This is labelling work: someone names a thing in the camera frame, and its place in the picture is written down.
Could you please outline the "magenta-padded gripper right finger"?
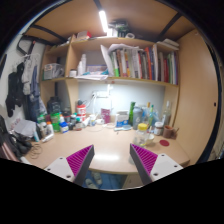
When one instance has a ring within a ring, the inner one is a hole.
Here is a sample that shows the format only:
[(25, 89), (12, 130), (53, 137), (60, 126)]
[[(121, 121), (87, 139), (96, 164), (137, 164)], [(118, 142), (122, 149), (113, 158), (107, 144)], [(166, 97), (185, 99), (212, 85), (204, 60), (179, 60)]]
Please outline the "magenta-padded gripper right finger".
[(182, 169), (181, 165), (165, 153), (157, 155), (134, 144), (130, 145), (130, 156), (144, 185), (157, 181)]

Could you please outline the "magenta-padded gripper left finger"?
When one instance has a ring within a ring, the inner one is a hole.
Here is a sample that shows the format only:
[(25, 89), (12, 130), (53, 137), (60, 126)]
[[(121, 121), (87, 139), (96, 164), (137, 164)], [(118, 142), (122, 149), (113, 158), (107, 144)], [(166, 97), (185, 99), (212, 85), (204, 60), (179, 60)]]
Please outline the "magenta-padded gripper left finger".
[(81, 186), (94, 157), (94, 146), (87, 146), (68, 157), (59, 157), (46, 171)]

